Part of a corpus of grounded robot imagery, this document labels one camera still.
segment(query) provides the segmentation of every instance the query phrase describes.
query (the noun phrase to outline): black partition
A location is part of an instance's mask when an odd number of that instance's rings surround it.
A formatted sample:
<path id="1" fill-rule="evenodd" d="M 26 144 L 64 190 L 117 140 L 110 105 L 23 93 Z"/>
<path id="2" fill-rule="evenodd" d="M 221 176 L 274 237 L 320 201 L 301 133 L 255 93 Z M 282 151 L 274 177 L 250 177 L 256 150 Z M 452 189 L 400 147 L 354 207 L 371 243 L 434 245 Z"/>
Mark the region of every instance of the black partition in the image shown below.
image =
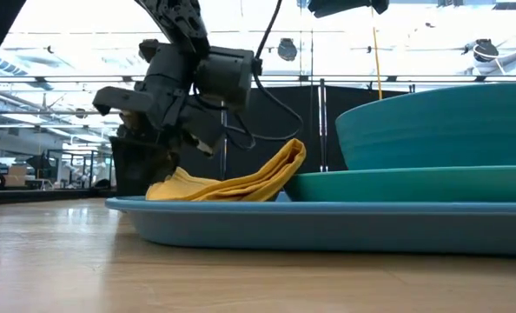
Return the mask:
<path id="1" fill-rule="evenodd" d="M 307 147 L 307 159 L 299 169 L 300 173 L 320 171 L 320 128 L 318 87 L 278 87 L 268 88 L 278 99 L 302 117 L 303 129 L 299 138 Z M 252 89 L 248 110 L 242 118 L 250 130 L 259 135 L 281 137 L 296 130 L 298 123 L 286 111 L 272 103 L 261 91 Z M 228 125 L 240 127 L 232 117 Z M 235 139 L 247 144 L 245 136 Z M 279 149 L 283 142 L 256 140 L 251 151 L 237 149 L 232 143 L 227 146 L 226 178 L 252 174 L 260 169 Z"/>
<path id="2" fill-rule="evenodd" d="M 219 120 L 221 113 L 210 112 Z M 180 166 L 191 176 L 222 180 L 222 151 L 218 150 L 213 157 L 204 156 L 197 148 L 183 145 Z"/>
<path id="3" fill-rule="evenodd" d="M 404 95 L 401 91 L 383 91 L 383 97 L 395 97 Z M 346 170 L 347 166 L 343 160 L 339 148 L 339 138 L 335 129 L 335 119 L 342 113 L 378 100 L 378 90 L 367 90 L 347 87 L 326 86 L 326 119 L 327 119 L 327 169 Z"/>

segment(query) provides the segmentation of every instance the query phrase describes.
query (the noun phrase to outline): wooden surface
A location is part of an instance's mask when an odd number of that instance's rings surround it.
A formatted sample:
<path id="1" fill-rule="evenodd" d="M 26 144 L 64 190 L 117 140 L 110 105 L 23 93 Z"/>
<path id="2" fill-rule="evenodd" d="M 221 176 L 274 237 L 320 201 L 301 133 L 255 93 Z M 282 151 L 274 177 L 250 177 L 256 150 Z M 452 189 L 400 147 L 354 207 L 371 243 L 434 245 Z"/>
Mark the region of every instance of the wooden surface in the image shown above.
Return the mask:
<path id="1" fill-rule="evenodd" d="M 516 259 L 170 248 L 102 200 L 6 205 L 0 312 L 516 313 Z"/>

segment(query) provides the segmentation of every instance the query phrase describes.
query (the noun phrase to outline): white wall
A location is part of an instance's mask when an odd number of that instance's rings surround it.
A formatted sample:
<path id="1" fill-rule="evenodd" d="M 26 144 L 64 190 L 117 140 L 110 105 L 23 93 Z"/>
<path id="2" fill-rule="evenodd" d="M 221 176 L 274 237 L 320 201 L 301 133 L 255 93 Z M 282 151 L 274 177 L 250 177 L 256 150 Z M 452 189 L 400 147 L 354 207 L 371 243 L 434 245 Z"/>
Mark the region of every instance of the white wall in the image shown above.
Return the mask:
<path id="1" fill-rule="evenodd" d="M 37 134 L 32 130 L 19 130 L 19 136 L 0 130 L 0 150 L 39 155 L 48 149 L 62 149 L 63 140 L 49 134 Z"/>

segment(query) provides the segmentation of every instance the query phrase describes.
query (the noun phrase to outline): desk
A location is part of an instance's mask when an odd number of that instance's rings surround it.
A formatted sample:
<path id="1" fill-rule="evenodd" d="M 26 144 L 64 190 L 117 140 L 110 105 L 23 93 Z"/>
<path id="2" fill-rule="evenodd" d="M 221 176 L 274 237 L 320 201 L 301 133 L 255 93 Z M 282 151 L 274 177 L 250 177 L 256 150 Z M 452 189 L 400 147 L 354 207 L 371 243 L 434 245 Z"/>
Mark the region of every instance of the desk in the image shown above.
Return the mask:
<path id="1" fill-rule="evenodd" d="M 516 259 L 171 248 L 103 200 L 13 204 L 0 312 L 516 313 Z"/>

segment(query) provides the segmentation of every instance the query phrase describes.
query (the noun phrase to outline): yellow towel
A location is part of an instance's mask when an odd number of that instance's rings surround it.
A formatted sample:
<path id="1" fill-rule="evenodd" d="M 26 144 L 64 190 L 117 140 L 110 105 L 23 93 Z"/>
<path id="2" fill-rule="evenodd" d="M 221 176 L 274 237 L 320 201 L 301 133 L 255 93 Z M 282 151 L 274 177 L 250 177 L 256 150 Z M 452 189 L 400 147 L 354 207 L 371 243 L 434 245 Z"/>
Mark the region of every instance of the yellow towel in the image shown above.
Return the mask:
<path id="1" fill-rule="evenodd" d="M 178 201 L 267 201 L 301 167 L 307 151 L 298 139 L 291 139 L 261 169 L 248 176 L 224 182 L 192 177 L 177 168 L 170 179 L 155 183 L 146 192 L 147 200 Z"/>

